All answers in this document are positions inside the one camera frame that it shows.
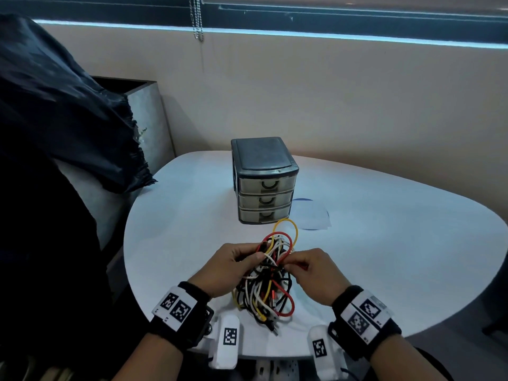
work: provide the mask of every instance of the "white table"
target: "white table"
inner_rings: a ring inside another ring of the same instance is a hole
[[[405,336],[455,314],[492,281],[508,248],[506,224],[459,195],[336,162],[295,157],[294,198],[321,201],[327,230],[301,230],[296,250],[320,247],[352,283],[371,290],[395,313]],[[182,155],[140,193],[125,228],[129,283],[148,319],[164,293],[187,280],[226,242],[259,242],[273,225],[238,222],[231,152]],[[296,282],[292,320],[279,335],[246,310],[239,353],[255,358],[309,357],[309,328],[334,320]],[[216,315],[235,310],[231,296],[213,300]],[[207,351],[203,340],[198,350]]]

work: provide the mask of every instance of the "beige wall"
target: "beige wall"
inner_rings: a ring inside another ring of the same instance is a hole
[[[156,80],[177,154],[279,135],[290,151],[472,198],[508,219],[508,51],[44,25],[91,74]]]

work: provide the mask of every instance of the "window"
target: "window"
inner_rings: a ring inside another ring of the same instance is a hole
[[[200,16],[205,30],[250,29],[508,44],[508,0],[203,1]],[[0,0],[0,12],[46,20],[192,26],[189,0]]]

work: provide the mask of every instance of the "paper sheet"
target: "paper sheet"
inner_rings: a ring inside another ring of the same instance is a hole
[[[308,199],[294,199],[289,217],[304,230],[326,230],[332,225],[325,206]]]

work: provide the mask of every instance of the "forearm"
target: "forearm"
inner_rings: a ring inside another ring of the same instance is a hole
[[[446,381],[409,342],[394,335],[384,340],[370,359],[379,381]]]
[[[173,381],[183,354],[168,341],[146,334],[112,381]]]

